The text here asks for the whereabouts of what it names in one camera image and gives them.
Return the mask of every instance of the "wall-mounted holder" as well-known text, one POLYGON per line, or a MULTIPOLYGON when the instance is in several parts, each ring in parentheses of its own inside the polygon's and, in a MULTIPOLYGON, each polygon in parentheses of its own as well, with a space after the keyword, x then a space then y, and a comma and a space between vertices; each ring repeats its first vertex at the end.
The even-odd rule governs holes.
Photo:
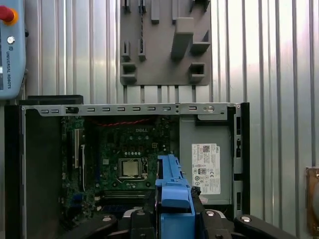
POLYGON ((151 20, 152 24, 159 24, 160 22, 160 0, 152 0, 151 2, 151 20))
POLYGON ((170 56, 173 60, 181 60, 194 35, 194 19, 192 17, 179 17, 176 19, 173 44, 170 56))
POLYGON ((137 80, 137 68, 133 62, 122 63, 121 82, 123 85, 134 84, 137 80))
POLYGON ((192 63, 188 68, 188 77, 191 84, 199 83, 205 77, 205 63, 192 63))
POLYGON ((207 8, 210 4, 210 0, 189 0, 190 9, 189 11, 192 12, 195 4, 201 4, 204 8, 204 11, 207 11, 207 8))
POLYGON ((131 44, 127 40, 123 41, 121 44, 121 56, 125 62, 131 60, 131 44))
POLYGON ((145 61, 146 60, 146 50, 145 50, 145 40, 144 39, 139 39, 138 42, 138 56, 140 61, 145 61))
POLYGON ((124 13, 130 13, 131 12, 131 0, 123 0, 122 1, 122 8, 124 10, 124 13))
POLYGON ((193 41, 190 52, 194 56, 204 54, 210 46, 209 41, 209 30, 206 32, 205 36, 203 37, 202 41, 193 41))
POLYGON ((138 73, 124 74, 122 84, 210 84, 211 9, 208 7, 204 11, 203 4, 196 1, 190 12, 189 4, 189 0, 131 0, 131 13, 121 13, 121 43, 130 43, 130 49, 124 55, 121 45, 121 63, 134 62, 138 73), (142 7, 143 14, 140 14, 141 6, 145 6, 142 7), (204 64, 204 73, 195 74, 194 70, 189 75, 190 66, 195 67, 196 63, 204 64))
POLYGON ((142 12, 146 13, 146 0, 139 0, 139 12, 141 13, 141 6, 142 6, 142 12))
POLYGON ((171 19, 172 24, 176 23, 176 19, 178 18, 178 0, 171 0, 171 19))

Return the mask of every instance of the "motherboard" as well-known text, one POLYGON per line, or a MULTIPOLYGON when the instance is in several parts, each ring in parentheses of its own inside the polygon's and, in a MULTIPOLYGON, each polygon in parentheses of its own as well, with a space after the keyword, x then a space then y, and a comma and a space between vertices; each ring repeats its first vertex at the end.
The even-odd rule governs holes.
POLYGON ((64 220, 76 226, 99 214, 121 216, 155 189, 157 158, 174 153, 172 117, 64 117, 64 220))

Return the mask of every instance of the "white sticker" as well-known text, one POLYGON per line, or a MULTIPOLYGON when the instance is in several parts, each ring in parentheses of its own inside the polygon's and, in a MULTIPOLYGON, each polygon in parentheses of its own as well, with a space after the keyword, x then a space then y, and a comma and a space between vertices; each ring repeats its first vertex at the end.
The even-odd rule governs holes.
POLYGON ((109 160, 108 159, 103 159, 103 165, 109 165, 109 160))
POLYGON ((220 194, 220 147, 217 144, 192 144, 192 177, 201 195, 220 194))

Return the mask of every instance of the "red emergency stop button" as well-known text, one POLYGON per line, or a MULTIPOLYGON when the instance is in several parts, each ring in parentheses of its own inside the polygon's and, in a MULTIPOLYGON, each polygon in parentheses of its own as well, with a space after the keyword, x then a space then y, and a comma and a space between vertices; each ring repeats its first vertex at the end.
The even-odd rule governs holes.
POLYGON ((0 20, 4 21, 7 25, 13 25, 17 22, 18 14, 14 9, 9 7, 0 6, 0 20))

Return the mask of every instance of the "cable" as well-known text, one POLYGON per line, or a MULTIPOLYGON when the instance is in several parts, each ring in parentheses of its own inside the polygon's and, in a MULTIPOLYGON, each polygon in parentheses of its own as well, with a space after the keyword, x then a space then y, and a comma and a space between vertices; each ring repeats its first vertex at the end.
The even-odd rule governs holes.
POLYGON ((137 124, 137 123, 142 123, 142 122, 146 122, 149 121, 150 119, 140 119, 137 121, 124 121, 124 122, 117 122, 117 123, 98 123, 96 121, 92 121, 92 123, 98 125, 98 126, 102 126, 102 127, 112 127, 112 126, 118 126, 118 125, 124 125, 124 124, 137 124))

